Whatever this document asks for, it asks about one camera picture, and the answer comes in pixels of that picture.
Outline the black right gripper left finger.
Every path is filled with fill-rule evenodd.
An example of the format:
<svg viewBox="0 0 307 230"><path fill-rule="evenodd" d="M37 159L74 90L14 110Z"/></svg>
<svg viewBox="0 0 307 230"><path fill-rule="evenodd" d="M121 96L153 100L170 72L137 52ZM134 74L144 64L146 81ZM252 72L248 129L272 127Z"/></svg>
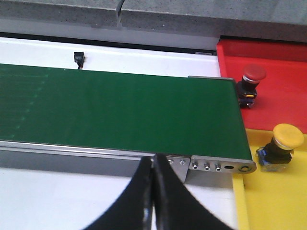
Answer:
<svg viewBox="0 0 307 230"><path fill-rule="evenodd" d="M152 226L151 158L142 157L130 183L87 230L150 230Z"/></svg>

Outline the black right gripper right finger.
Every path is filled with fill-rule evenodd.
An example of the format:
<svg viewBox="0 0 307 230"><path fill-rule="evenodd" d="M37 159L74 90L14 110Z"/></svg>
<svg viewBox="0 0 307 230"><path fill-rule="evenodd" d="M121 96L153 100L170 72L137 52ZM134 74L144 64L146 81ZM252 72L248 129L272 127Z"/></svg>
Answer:
<svg viewBox="0 0 307 230"><path fill-rule="evenodd" d="M153 202L158 230L230 230L184 186L166 156L153 159Z"/></svg>

